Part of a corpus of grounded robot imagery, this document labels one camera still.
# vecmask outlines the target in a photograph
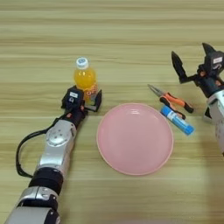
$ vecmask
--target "glue stick cap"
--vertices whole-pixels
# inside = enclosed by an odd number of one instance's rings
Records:
[[[88,68],[88,59],[78,58],[76,60],[76,66],[78,69],[87,69]]]
[[[172,110],[170,108],[168,108],[167,106],[163,106],[162,109],[161,109],[161,113],[164,115],[164,116],[168,116],[169,113],[171,112]]]
[[[185,129],[185,133],[189,136],[194,132],[194,127],[192,125],[188,125]]]

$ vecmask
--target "table surface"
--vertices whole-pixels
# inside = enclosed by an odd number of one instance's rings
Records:
[[[0,222],[29,183],[15,170],[19,141],[62,113],[75,59],[86,56],[103,103],[77,136],[59,198],[63,223],[223,223],[224,161],[214,126],[201,119],[206,98],[193,83],[180,86],[171,62],[174,50],[194,74],[204,59],[201,42],[224,50],[223,19],[221,0],[0,1]],[[175,143],[165,166],[148,176],[125,176],[99,154],[97,126],[121,103],[160,109],[147,83],[190,102],[195,112],[187,121],[196,130],[186,136],[171,125]],[[27,171],[34,171],[44,142],[40,136],[24,147]]]

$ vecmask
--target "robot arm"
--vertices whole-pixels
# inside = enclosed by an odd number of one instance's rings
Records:
[[[206,53],[204,64],[199,65],[193,76],[186,76],[183,63],[175,52],[172,52],[171,59],[180,83],[194,81],[207,98],[205,117],[215,125],[215,135],[224,156],[224,82],[220,77],[224,68],[224,52],[215,51],[205,43],[202,45]]]
[[[76,87],[67,90],[62,108],[69,113],[47,131],[45,151],[36,171],[5,224],[60,224],[58,198],[67,175],[77,128],[88,113],[83,96]],[[97,111],[101,102],[102,91],[91,110]]]

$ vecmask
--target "blue glue stick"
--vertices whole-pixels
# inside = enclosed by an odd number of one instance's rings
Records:
[[[172,121],[178,128],[183,130],[188,136],[194,132],[194,127],[180,118],[175,112],[173,112],[167,106],[163,106],[161,113]]]

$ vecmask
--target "pink plate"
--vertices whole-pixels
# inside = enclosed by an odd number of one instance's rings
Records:
[[[112,108],[101,120],[97,144],[104,160],[129,175],[157,171],[172,154],[170,125],[154,108],[127,103]]]

